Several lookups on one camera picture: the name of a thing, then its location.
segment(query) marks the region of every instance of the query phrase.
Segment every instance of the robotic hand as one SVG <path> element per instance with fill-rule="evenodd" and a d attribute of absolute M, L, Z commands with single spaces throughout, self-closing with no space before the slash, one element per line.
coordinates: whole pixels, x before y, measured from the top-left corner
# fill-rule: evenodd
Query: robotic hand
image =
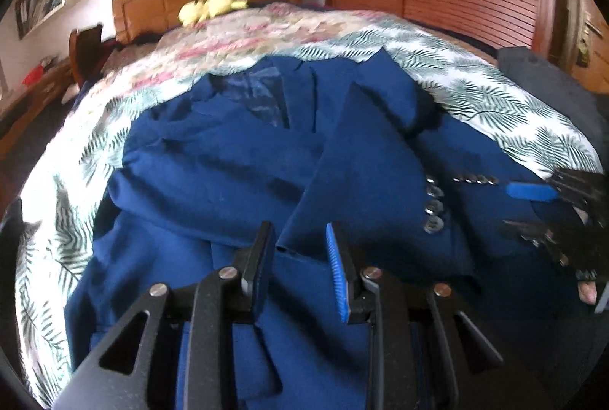
<path fill-rule="evenodd" d="M 251 324 L 261 312 L 272 237 L 265 222 L 231 266 L 173 291 L 152 285 L 76 370 L 54 410 L 172 408 L 171 326 L 184 321 L 191 322 L 184 408 L 241 408 L 232 323 Z M 338 223 L 328 224 L 326 242 L 340 320 L 370 327 L 365 410 L 553 408 L 536 378 L 450 285 L 419 289 L 370 266 L 346 244 Z"/>
<path fill-rule="evenodd" d="M 544 247 L 562 267 L 571 267 L 579 283 L 579 297 L 586 304 L 597 302 L 596 283 L 605 289 L 595 312 L 603 312 L 609 302 L 609 200 L 604 174 L 558 169 L 546 185 L 511 182 L 507 192 L 529 200 L 562 199 L 586 213 L 579 227 L 560 223 L 505 221 L 520 238 Z"/>

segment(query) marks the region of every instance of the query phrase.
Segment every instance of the nightstand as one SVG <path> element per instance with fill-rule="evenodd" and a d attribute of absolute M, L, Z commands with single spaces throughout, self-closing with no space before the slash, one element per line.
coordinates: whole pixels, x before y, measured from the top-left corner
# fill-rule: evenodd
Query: nightstand
<path fill-rule="evenodd" d="M 73 82 L 69 60 L 62 60 L 35 85 L 10 99 L 0 113 L 0 213 L 19 193 L 61 126 L 69 107 L 59 106 L 59 99 Z"/>

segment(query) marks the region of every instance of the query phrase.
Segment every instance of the bed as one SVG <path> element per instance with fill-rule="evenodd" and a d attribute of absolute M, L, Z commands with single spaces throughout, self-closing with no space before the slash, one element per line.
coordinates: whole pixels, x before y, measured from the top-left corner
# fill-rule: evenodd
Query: bed
<path fill-rule="evenodd" d="M 276 3 L 217 17 L 200 28 L 171 30 L 188 1 L 113 0 L 118 43 L 127 46 L 144 33 L 163 38 L 153 52 L 109 71 L 91 87 L 21 193 L 26 229 L 15 284 L 19 342 L 26 385 L 43 406 L 52 405 L 71 376 L 63 310 L 91 257 L 96 213 L 108 179 L 122 165 L 130 126 L 148 108 L 187 92 L 205 73 L 234 74 L 272 53 L 360 62 L 382 47 L 448 113 L 538 176 L 547 177 L 555 167 L 602 171 L 594 148 L 568 118 L 479 56 L 406 20 L 285 3 L 301 0 L 259 0 Z M 98 51 L 97 41 L 96 33 L 84 47 Z M 83 67 L 83 79 L 93 63 Z"/>

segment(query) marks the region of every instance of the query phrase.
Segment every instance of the jacket button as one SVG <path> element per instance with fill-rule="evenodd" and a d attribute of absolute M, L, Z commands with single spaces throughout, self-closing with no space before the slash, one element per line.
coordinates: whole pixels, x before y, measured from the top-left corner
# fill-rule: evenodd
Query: jacket button
<path fill-rule="evenodd" d="M 444 220 L 437 216 L 430 216 L 423 229 L 429 234 L 436 234 L 444 228 Z"/>
<path fill-rule="evenodd" d="M 427 186 L 427 195 L 429 195 L 429 197 L 433 197 L 435 199 L 441 199 L 442 197 L 444 197 L 444 192 L 442 191 L 442 189 L 439 186 L 428 185 Z"/>
<path fill-rule="evenodd" d="M 429 215 L 440 215 L 444 212 L 444 204 L 437 199 L 430 200 L 425 205 L 425 212 Z"/>

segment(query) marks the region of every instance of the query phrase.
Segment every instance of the screw head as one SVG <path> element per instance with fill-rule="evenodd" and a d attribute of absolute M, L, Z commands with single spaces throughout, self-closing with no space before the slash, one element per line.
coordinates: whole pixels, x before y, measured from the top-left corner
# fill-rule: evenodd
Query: screw head
<path fill-rule="evenodd" d="M 453 289 L 446 283 L 436 283 L 434 285 L 434 293 L 443 299 L 451 296 Z"/>
<path fill-rule="evenodd" d="M 150 292 L 150 295 L 152 295 L 153 297 L 162 297 L 168 291 L 169 288 L 167 288 L 167 285 L 165 283 L 155 283 L 150 287 L 150 290 L 148 290 L 148 292 Z"/>
<path fill-rule="evenodd" d="M 368 266 L 363 270 L 363 277 L 369 280 L 377 280 L 383 276 L 383 270 L 380 267 Z"/>
<path fill-rule="evenodd" d="M 218 275 L 223 280 L 232 280 L 233 278 L 236 278 L 239 275 L 239 271 L 237 271 L 236 267 L 227 266 L 227 267 L 223 267 L 218 272 Z"/>

